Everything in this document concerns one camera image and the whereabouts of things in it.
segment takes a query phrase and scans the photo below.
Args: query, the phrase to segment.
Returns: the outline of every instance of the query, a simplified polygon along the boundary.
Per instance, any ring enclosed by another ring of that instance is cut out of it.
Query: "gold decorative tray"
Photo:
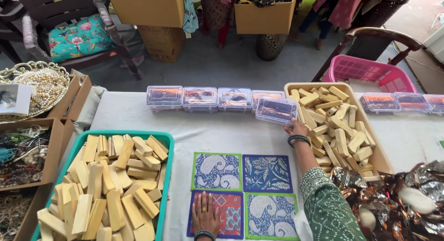
[[[16,64],[12,69],[6,68],[3,71],[0,71],[0,84],[11,84],[13,83],[13,79],[17,74],[24,74],[25,72],[29,71],[39,71],[43,68],[50,68],[54,71],[56,71],[63,81],[63,87],[64,89],[60,93],[60,95],[57,97],[57,99],[47,105],[44,108],[41,108],[40,110],[36,111],[33,114],[25,114],[25,115],[0,115],[0,124],[3,123],[10,123],[10,122],[18,122],[18,121],[24,121],[30,118],[33,118],[39,114],[42,114],[48,110],[50,110],[53,106],[55,106],[66,94],[66,91],[68,91],[69,86],[69,73],[66,71],[65,68],[59,67],[58,64],[55,64],[53,62],[46,63],[46,62],[27,62],[27,63],[19,63]]]

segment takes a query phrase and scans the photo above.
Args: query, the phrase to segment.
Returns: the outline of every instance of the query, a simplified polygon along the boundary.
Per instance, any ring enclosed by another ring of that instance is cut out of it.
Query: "floral cushion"
[[[96,14],[80,22],[51,30],[49,49],[52,61],[64,62],[113,49],[114,43],[104,28],[102,19]]]

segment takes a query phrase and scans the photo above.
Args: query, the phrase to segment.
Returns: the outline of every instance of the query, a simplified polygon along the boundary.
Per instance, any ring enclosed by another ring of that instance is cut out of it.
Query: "table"
[[[290,172],[298,208],[303,209],[293,150],[288,135],[277,124],[257,120],[252,113],[151,112],[145,93],[105,92],[92,130],[163,131],[175,139],[166,207],[164,240],[191,240],[186,228],[191,200],[194,152],[278,154],[290,157]],[[369,119],[396,172],[419,162],[444,160],[444,117],[434,115],[369,115]]]

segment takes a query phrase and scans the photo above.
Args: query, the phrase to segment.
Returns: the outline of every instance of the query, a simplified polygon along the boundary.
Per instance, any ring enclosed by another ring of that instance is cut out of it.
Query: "black bangle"
[[[289,144],[292,148],[294,148],[294,146],[291,144],[291,141],[292,141],[292,140],[302,140],[302,141],[307,142],[308,145],[311,146],[310,140],[308,140],[308,138],[305,137],[305,136],[303,136],[303,135],[296,134],[296,135],[292,135],[292,136],[288,137],[288,140],[287,140],[288,144]]]
[[[214,237],[213,233],[209,231],[198,231],[194,236],[194,241],[197,241],[197,238],[200,238],[201,236],[205,236],[211,238],[212,241],[216,241],[216,238]]]

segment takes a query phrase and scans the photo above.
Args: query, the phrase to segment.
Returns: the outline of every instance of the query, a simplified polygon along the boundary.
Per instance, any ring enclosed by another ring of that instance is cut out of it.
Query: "blue paisley coaster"
[[[245,238],[299,240],[292,193],[245,193]]]
[[[290,164],[285,155],[242,155],[246,192],[292,193]]]
[[[193,190],[191,193],[190,215],[188,217],[187,237],[194,237],[191,210],[197,196],[203,190]],[[219,208],[218,238],[244,238],[244,202],[241,192],[213,192],[213,213]]]
[[[191,189],[242,191],[239,153],[194,153]]]

